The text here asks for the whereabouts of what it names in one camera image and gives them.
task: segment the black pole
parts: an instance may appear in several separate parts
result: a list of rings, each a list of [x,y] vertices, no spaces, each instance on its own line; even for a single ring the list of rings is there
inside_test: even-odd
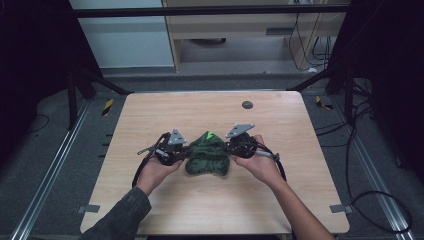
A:
[[[86,69],[80,68],[78,70],[79,70],[80,73],[84,74],[86,77],[102,84],[103,86],[109,88],[110,90],[112,90],[112,91],[114,91],[114,92],[116,92],[120,95],[129,95],[131,93],[134,93],[134,91],[128,91],[128,90],[125,90],[123,88],[120,88],[120,87],[116,86],[115,84],[106,81],[104,78],[99,77],[99,76],[87,71]]]
[[[77,122],[77,95],[75,92],[75,84],[72,76],[72,72],[69,71],[66,76],[68,84],[68,102],[69,102],[69,126],[68,130],[71,130]]]
[[[146,17],[146,16],[186,16],[186,15],[226,15],[226,14],[275,14],[275,13],[330,13],[362,10],[362,6],[350,4],[305,4],[305,5],[246,5],[246,6],[205,6],[205,7],[159,7],[122,9],[76,9],[56,11],[62,16],[77,18],[103,17]]]
[[[347,122],[355,127],[355,120],[353,119],[352,110],[353,110],[353,67],[349,63],[346,68],[346,86],[345,86],[345,116]]]
[[[340,64],[338,64],[338,63],[328,65],[328,67],[326,69],[324,69],[321,72],[317,73],[316,75],[312,76],[308,80],[306,80],[306,81],[304,81],[304,82],[302,82],[299,85],[296,85],[294,87],[287,88],[286,90],[287,91],[300,92],[300,91],[304,90],[305,88],[311,86],[312,84],[320,81],[321,79],[330,77],[333,73],[335,73],[336,71],[339,70],[339,67],[340,67]]]

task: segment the aluminum rail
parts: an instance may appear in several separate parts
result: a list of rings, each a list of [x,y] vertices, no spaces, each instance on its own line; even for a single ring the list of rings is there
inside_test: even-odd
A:
[[[331,96],[330,98],[337,112],[339,113],[340,118],[343,121],[346,121],[346,118],[343,114],[344,111],[342,108],[342,103],[340,102],[340,100],[334,96]],[[350,128],[346,126],[346,129],[350,134],[351,133]],[[360,135],[359,133],[356,133],[356,136],[353,138],[352,144],[358,154],[359,161],[367,175],[367,178],[371,187],[376,191],[390,193],[387,184],[385,183],[380,172],[377,170],[376,166],[374,165],[373,160],[369,156],[359,135]],[[408,226],[408,223],[399,205],[393,199],[389,199],[387,197],[383,197],[380,195],[377,196],[377,199],[380,202],[380,206],[383,209],[393,230],[400,231],[405,229]],[[411,230],[409,230],[406,233],[396,234],[396,237],[399,240],[414,240],[415,239],[415,236]]]
[[[227,15],[227,14],[275,14],[275,13],[338,13],[366,10],[365,6],[350,4],[301,4],[301,5],[244,5],[244,6],[200,6],[158,7],[119,9],[75,9],[54,11],[51,14],[77,18]]]
[[[59,150],[56,153],[52,163],[50,164],[49,169],[47,170],[46,175],[44,176],[43,181],[40,184],[35,196],[33,197],[27,211],[19,222],[18,226],[15,228],[12,233],[12,240],[24,240],[29,236],[32,227],[34,226],[35,221],[37,220],[38,215],[40,214],[41,209],[46,202],[46,199],[50,193],[53,184],[56,181],[57,176],[59,175],[60,169],[63,166],[63,163],[68,156],[69,150],[81,129],[82,123],[87,115],[88,108],[90,106],[90,101],[84,101],[83,106],[80,109],[79,118],[73,129],[69,130],[62,142],[62,145],[59,147]]]

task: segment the metal bracket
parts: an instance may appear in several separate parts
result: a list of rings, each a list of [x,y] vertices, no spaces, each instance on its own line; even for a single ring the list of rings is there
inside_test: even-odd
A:
[[[85,212],[93,212],[98,213],[100,209],[99,205],[86,205],[86,206],[79,206],[77,208],[77,213],[85,213]]]
[[[330,205],[330,209],[331,209],[332,213],[339,213],[339,212],[344,212],[346,214],[353,213],[353,207],[352,206],[343,206],[341,204]]]
[[[181,135],[180,132],[178,132],[177,129],[174,128],[174,130],[172,130],[171,136],[169,137],[168,144],[177,145],[177,144],[184,144],[186,142],[187,140],[183,138],[183,136]]]
[[[251,123],[251,124],[236,124],[234,125],[233,129],[231,129],[231,131],[225,135],[226,138],[233,138],[233,137],[237,137],[240,134],[247,132],[248,130],[252,129],[255,127],[255,124]]]

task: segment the gray carpet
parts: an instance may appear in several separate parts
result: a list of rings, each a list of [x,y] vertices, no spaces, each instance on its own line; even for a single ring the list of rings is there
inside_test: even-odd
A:
[[[171,81],[163,79],[158,84],[156,80],[141,80],[136,83],[134,79],[121,80],[120,83],[127,89],[137,91],[166,90],[239,90],[239,89],[282,89],[296,82],[278,79],[260,82],[255,79],[246,81],[228,80],[216,85],[205,86],[204,79],[179,79]],[[105,102],[114,99],[108,116],[101,116]],[[79,226],[82,214],[76,212],[81,205],[87,204],[94,188],[94,184],[100,171],[104,155],[110,137],[116,126],[125,97],[110,92],[100,92],[90,104],[88,115],[82,129],[75,141],[69,156],[62,168],[59,177],[42,209],[37,222],[32,230],[33,235],[66,235],[77,236],[80,234]],[[310,114],[314,127],[323,127],[331,123],[340,122],[340,117],[335,110],[318,107],[315,96],[304,95],[305,105]],[[50,121],[42,130],[28,134],[22,141],[22,147],[12,156],[13,165],[2,173],[0,182],[0,235],[12,233],[16,224],[21,219],[32,196],[37,190],[44,173],[52,161],[55,151],[59,148],[66,132],[68,124],[66,92],[60,92],[40,103],[40,114],[45,114]],[[424,202],[423,186],[416,179],[414,173],[408,169],[400,169],[396,166],[393,153],[380,132],[377,122],[367,115],[358,121],[358,131],[361,139],[375,160],[380,173],[390,188],[390,191],[400,198],[410,209],[414,216],[413,233],[416,239],[424,239],[424,223],[422,203]],[[44,124],[44,117],[39,117],[34,122],[36,129]],[[345,143],[348,132],[342,128],[334,133],[319,137],[321,145],[338,145]],[[327,160],[330,172],[336,184],[337,191],[345,205],[349,204],[345,184],[345,151],[346,147],[324,147],[323,152]],[[365,190],[371,190],[370,184],[360,165],[354,150],[350,153],[350,181],[353,195]],[[375,197],[365,199],[361,203],[367,212],[381,224],[387,225],[385,215]],[[339,239],[397,239],[395,235],[383,232],[366,222],[358,213],[348,215],[351,229],[348,233],[339,236]]]
[[[187,42],[184,44],[185,51],[178,73],[132,78],[115,77],[109,80],[137,92],[282,90],[312,76],[312,73],[295,69],[287,46],[281,44],[281,39],[264,41],[265,44],[254,40],[244,42],[228,39],[222,47],[205,47]],[[314,84],[312,90],[324,87],[325,83],[323,80]],[[111,139],[107,135],[113,133],[125,100],[125,97],[112,93],[101,85],[94,85],[99,93],[90,103],[82,129],[32,229],[32,236],[42,236],[41,239],[68,239],[68,236],[80,235],[79,227],[83,215],[76,210],[79,206],[87,204],[90,199],[103,162],[103,157],[99,155],[105,155],[107,152],[107,146],[103,144],[110,142]],[[110,98],[114,99],[114,103],[108,116],[103,117],[101,112]],[[362,100],[361,97],[355,98],[356,103]],[[315,128],[341,121],[337,111],[318,107],[314,95],[304,94],[304,101]],[[325,97],[323,102],[332,104],[331,100]],[[8,235],[23,217],[65,137],[68,127],[66,92],[59,92],[44,99],[39,104],[38,113],[48,116],[49,122],[47,123],[44,116],[37,117],[29,131],[42,129],[27,134],[22,139],[21,146],[11,156],[12,164],[0,173],[0,239],[8,239]],[[390,192],[404,202],[413,214],[412,230],[415,238],[424,239],[424,187],[410,169],[396,166],[395,156],[378,123],[372,120],[371,116],[366,115],[358,121],[358,135]],[[345,128],[319,137],[323,146],[340,145],[347,139],[348,132]],[[323,147],[322,150],[341,200],[343,204],[348,205],[350,199],[345,180],[346,147]],[[349,160],[353,195],[371,190],[359,163],[358,154],[353,148]],[[370,213],[375,221],[388,226],[375,197],[364,199],[360,207]],[[338,236],[339,239],[397,239],[394,234],[375,228],[358,213],[349,214],[348,219],[350,231]]]

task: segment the black cable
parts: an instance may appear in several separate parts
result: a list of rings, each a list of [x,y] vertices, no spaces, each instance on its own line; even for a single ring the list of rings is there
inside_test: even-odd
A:
[[[328,64],[328,61],[330,60],[330,57],[331,57],[331,53],[330,53],[331,52],[331,45],[332,45],[331,37],[327,37],[324,53],[316,53],[315,52],[318,41],[321,44],[321,38],[320,37],[317,37],[315,39],[314,46],[312,47],[312,56],[316,60],[323,61],[322,65],[323,65],[323,68],[325,69],[327,67],[326,65]]]
[[[332,124],[327,125],[327,126],[325,126],[325,127],[314,128],[314,130],[315,130],[315,131],[316,131],[316,130],[321,130],[321,129],[325,129],[325,128],[332,127],[332,126],[335,126],[335,125],[339,125],[339,124],[342,124],[342,123],[346,123],[346,121],[338,122],[338,123],[332,123]]]
[[[322,147],[322,148],[336,148],[336,147],[345,147],[346,145],[347,145],[347,143],[340,144],[340,145],[321,145],[320,147]]]
[[[362,93],[365,97],[370,97],[372,92],[368,90],[366,86],[362,86],[361,84],[357,83],[356,81],[353,81],[353,85]]]
[[[27,132],[27,134],[33,134],[33,133],[39,132],[39,131],[41,131],[42,129],[44,129],[44,128],[45,128],[45,127],[49,124],[49,122],[50,122],[50,118],[49,118],[47,115],[44,115],[44,114],[37,114],[37,116],[45,117],[45,118],[47,119],[46,123],[44,123],[44,125],[43,125],[43,126],[39,127],[39,128],[38,128],[38,129],[36,129],[36,130],[32,130],[32,131]]]
[[[370,81],[368,78],[364,78],[365,79],[365,81],[364,81],[364,84],[365,84],[365,89],[367,89],[367,91],[368,92],[371,92],[370,90],[369,90],[369,88],[368,88],[368,84],[367,84],[367,82],[368,81]]]
[[[322,66],[322,64],[315,64],[315,63],[311,63],[311,62],[309,61],[308,57],[306,56],[306,50],[305,50],[305,47],[304,47],[304,45],[303,45],[302,38],[301,38],[301,36],[300,36],[300,31],[299,31],[298,23],[299,23],[299,13],[297,13],[297,14],[296,14],[296,21],[295,21],[295,23],[294,23],[293,31],[292,31],[292,33],[291,33],[291,35],[290,35],[290,38],[289,38],[289,49],[290,49],[290,53],[291,53],[291,55],[292,55],[292,58],[293,58],[293,59],[295,59],[295,57],[294,57],[294,55],[293,55],[293,52],[292,52],[292,50],[291,50],[291,40],[292,40],[292,36],[293,36],[293,34],[294,34],[295,30],[297,29],[297,35],[298,35],[298,37],[299,37],[300,46],[302,47],[302,51],[303,51],[303,57],[305,58],[306,62],[307,62],[307,63],[309,63],[312,67],[319,67],[319,66]],[[305,71],[305,70],[307,70],[307,69],[302,69],[302,68],[298,67],[298,66],[296,65],[296,63],[295,63],[294,65],[295,65],[295,66],[296,66],[296,68],[297,68],[298,70],[300,70],[300,71]]]
[[[264,144],[262,144],[260,142],[257,142],[257,144],[258,144],[258,147],[260,147],[262,150],[265,150],[266,152],[274,155],[274,153],[271,151],[271,149],[267,148]]]
[[[322,132],[322,133],[318,133],[318,134],[317,134],[317,136],[319,137],[319,136],[322,136],[322,135],[325,135],[325,134],[329,134],[329,133],[335,132],[335,131],[337,131],[337,130],[341,129],[342,127],[346,126],[347,124],[348,124],[348,123],[347,123],[347,122],[345,122],[345,123],[343,123],[342,125],[339,125],[339,126],[337,126],[337,127],[333,128],[333,129],[331,129],[331,130],[328,130],[328,131],[326,131],[326,132]]]
[[[162,139],[165,139],[168,136],[168,134],[169,133],[162,134],[153,146],[149,148],[145,148],[137,153],[138,155],[140,155],[141,153],[149,150],[149,153],[146,155],[146,157],[143,158],[143,160],[141,161],[140,165],[137,168],[137,171],[135,172],[133,181],[131,182],[132,188],[137,184],[140,173],[143,170],[143,168],[146,166],[147,162],[149,162],[151,158],[155,157],[154,152],[159,146],[159,143],[162,141]]]
[[[359,106],[361,106],[362,104],[364,104],[365,102],[367,102],[367,101],[364,101],[364,102],[362,102],[361,104],[359,104],[358,105],[358,107],[355,109],[355,114],[354,114],[354,122],[358,119],[358,117],[359,116],[361,116],[361,115],[363,115],[363,114],[366,114],[366,113],[369,113],[370,112],[370,110],[371,110],[371,108],[370,107],[367,107],[367,108],[365,108],[365,109],[363,109],[361,112],[359,112],[358,113],[358,109],[359,109]],[[345,155],[345,177],[346,177],[346,188],[347,188],[347,192],[348,192],[348,195],[349,195],[349,198],[350,198],[350,201],[351,201],[351,206],[354,206],[354,208],[355,208],[355,210],[365,219],[365,220],[367,220],[369,223],[371,223],[372,225],[374,225],[375,227],[377,227],[377,228],[379,228],[379,229],[381,229],[381,230],[383,230],[383,231],[385,231],[385,232],[389,232],[389,233],[393,233],[393,234],[402,234],[402,233],[405,233],[405,232],[408,232],[410,229],[411,229],[411,227],[412,227],[412,224],[413,224],[413,219],[412,219],[412,215],[411,215],[411,213],[409,212],[409,210],[408,210],[408,208],[400,201],[400,200],[398,200],[396,197],[394,197],[393,195],[391,195],[391,194],[389,194],[389,193],[385,193],[385,192],[381,192],[381,191],[366,191],[366,192],[364,192],[364,193],[361,193],[361,194],[359,194],[358,196],[356,196],[355,198],[353,197],[353,195],[352,195],[352,190],[351,190],[351,186],[350,186],[350,181],[349,181],[349,152],[350,152],[350,144],[352,143],[352,141],[353,141],[353,139],[354,139],[354,137],[355,137],[355,134],[356,134],[356,126],[355,126],[356,124],[354,124],[353,126],[352,126],[352,129],[351,129],[351,132],[350,132],[350,135],[349,135],[349,139],[348,139],[348,142],[347,142],[347,145],[346,145],[346,155]],[[403,208],[403,210],[404,210],[404,213],[406,213],[407,215],[408,215],[408,219],[406,220],[407,221],[407,224],[408,224],[408,226],[405,228],[405,229],[402,229],[402,230],[393,230],[393,229],[390,229],[390,228],[386,228],[386,227],[384,227],[384,226],[382,226],[382,225],[380,225],[380,224],[378,224],[378,223],[376,223],[375,221],[373,221],[371,218],[369,218],[360,208],[359,208],[359,206],[356,204],[356,202],[359,200],[359,199],[361,199],[361,198],[363,198],[363,197],[365,197],[365,196],[368,196],[368,195],[371,195],[371,194],[380,194],[380,195],[384,195],[384,196],[386,196],[386,197],[389,197],[389,198],[392,198],[393,200],[395,200],[398,204],[399,204],[399,206],[400,207],[402,207]]]

